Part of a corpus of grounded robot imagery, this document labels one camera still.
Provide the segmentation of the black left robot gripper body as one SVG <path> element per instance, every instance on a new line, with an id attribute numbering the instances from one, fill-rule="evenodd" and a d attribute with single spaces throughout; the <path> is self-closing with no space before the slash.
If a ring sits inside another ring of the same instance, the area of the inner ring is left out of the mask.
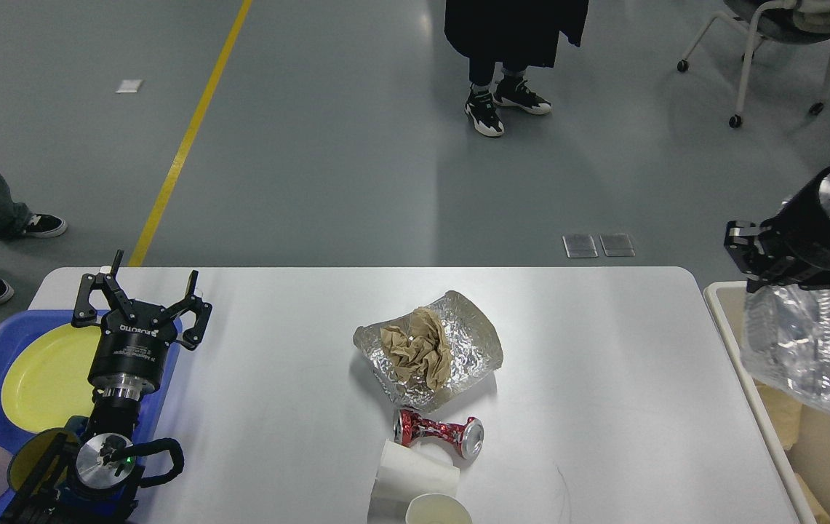
<path id="1" fill-rule="evenodd" d="M 135 318 L 115 309 L 105 313 L 88 382 L 105 397 L 139 401 L 161 388 L 169 346 L 177 327 L 171 319 L 153 324 L 163 306 L 135 306 Z"/>

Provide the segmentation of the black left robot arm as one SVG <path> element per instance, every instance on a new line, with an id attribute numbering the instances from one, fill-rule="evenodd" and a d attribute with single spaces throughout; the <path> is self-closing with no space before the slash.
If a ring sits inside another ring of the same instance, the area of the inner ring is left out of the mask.
<path id="1" fill-rule="evenodd" d="M 192 271 L 185 295 L 169 306 L 129 298 L 116 279 L 123 251 L 98 273 L 82 276 L 71 318 L 99 336 L 87 376 L 92 410 L 61 428 L 40 432 L 8 468 L 14 495 L 1 523 L 125 523 L 137 492 L 174 480 L 184 470 L 175 439 L 145 441 L 145 396 L 161 390 L 172 345 L 199 347 L 212 305 L 196 294 Z"/>

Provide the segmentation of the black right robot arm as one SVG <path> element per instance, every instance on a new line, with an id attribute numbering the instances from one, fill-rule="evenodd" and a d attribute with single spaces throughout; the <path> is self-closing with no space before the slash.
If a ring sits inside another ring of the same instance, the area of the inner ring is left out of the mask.
<path id="1" fill-rule="evenodd" d="M 750 294 L 770 286 L 830 290 L 830 164 L 772 218 L 728 222 L 724 246 Z"/>

